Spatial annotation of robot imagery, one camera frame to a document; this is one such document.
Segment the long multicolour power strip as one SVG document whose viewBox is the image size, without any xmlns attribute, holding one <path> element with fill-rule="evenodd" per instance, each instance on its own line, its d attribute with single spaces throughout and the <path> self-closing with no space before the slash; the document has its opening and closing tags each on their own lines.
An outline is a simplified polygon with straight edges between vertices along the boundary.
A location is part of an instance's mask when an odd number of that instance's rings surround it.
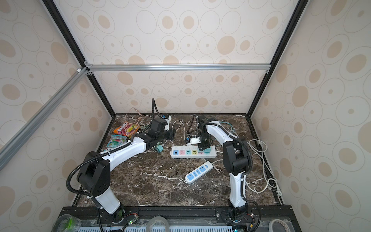
<svg viewBox="0 0 371 232">
<path fill-rule="evenodd" d="M 172 147 L 170 154 L 173 159 L 208 159 L 217 157 L 215 146 L 211 146 L 204 152 L 200 152 L 197 146 L 177 146 Z"/>
</svg>

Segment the short blue power strip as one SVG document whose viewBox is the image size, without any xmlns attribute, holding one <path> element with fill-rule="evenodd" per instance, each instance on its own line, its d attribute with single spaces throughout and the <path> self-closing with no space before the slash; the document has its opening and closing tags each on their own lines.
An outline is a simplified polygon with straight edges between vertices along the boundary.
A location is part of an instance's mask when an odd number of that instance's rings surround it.
<svg viewBox="0 0 371 232">
<path fill-rule="evenodd" d="M 196 180 L 200 179 L 202 176 L 206 175 L 213 168 L 213 165 L 209 161 L 207 161 L 195 170 L 191 171 L 189 174 L 187 174 L 185 176 L 185 182 L 188 184 L 192 184 Z"/>
</svg>

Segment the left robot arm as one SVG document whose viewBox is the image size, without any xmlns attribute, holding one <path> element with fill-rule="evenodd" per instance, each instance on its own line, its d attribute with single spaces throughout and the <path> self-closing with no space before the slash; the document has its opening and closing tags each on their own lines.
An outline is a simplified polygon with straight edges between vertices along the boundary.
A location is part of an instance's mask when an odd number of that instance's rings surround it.
<svg viewBox="0 0 371 232">
<path fill-rule="evenodd" d="M 111 172 L 126 160 L 157 147 L 166 140 L 173 140 L 171 117 L 161 115 L 152 99 L 151 121 L 146 129 L 135 134 L 126 143 L 101 152 L 90 152 L 83 163 L 76 166 L 66 179 L 66 188 L 75 194 L 86 195 L 96 206 L 108 214 L 121 214 L 122 204 L 111 190 Z"/>
</svg>

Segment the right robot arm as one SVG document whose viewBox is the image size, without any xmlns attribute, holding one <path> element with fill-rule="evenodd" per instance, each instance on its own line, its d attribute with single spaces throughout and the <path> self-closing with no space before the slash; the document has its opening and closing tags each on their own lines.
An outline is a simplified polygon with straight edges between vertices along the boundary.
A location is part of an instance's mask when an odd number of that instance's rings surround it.
<svg viewBox="0 0 371 232">
<path fill-rule="evenodd" d="M 230 175 L 231 185 L 229 212 L 233 220 L 239 220 L 248 210 L 245 176 L 253 168 L 247 141 L 228 132 L 214 117 L 193 115 L 191 125 L 194 122 L 197 123 L 197 128 L 194 130 L 188 128 L 186 133 L 186 141 L 189 145 L 195 145 L 198 151 L 204 152 L 210 148 L 211 137 L 213 137 L 223 147 L 223 165 Z"/>
</svg>

